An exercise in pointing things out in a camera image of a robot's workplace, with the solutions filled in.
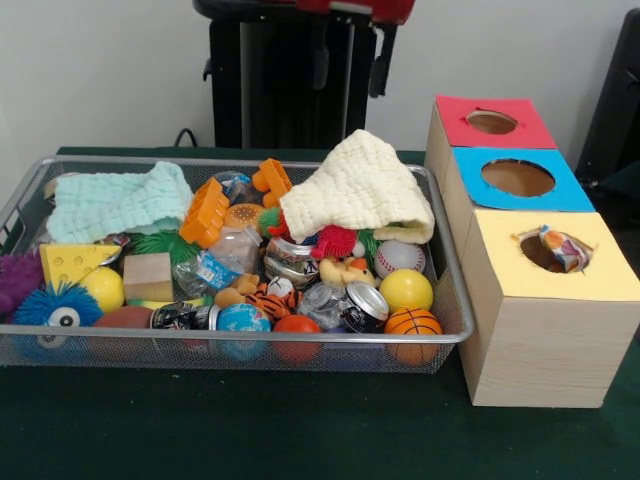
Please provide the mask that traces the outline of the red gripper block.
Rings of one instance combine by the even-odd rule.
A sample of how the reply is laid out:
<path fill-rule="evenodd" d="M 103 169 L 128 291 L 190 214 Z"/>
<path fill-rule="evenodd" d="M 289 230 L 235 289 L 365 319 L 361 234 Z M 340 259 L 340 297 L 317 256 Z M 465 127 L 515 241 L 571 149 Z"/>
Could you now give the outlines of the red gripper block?
<path fill-rule="evenodd" d="M 296 7 L 314 13 L 342 11 L 369 16 L 380 26 L 383 41 L 379 55 L 375 58 L 369 82 L 369 96 L 386 95 L 386 85 L 397 34 L 396 25 L 408 20 L 414 0 L 298 0 Z M 327 24 L 314 24 L 312 29 L 313 74 L 312 88 L 323 90 L 328 76 L 329 50 L 326 44 Z"/>

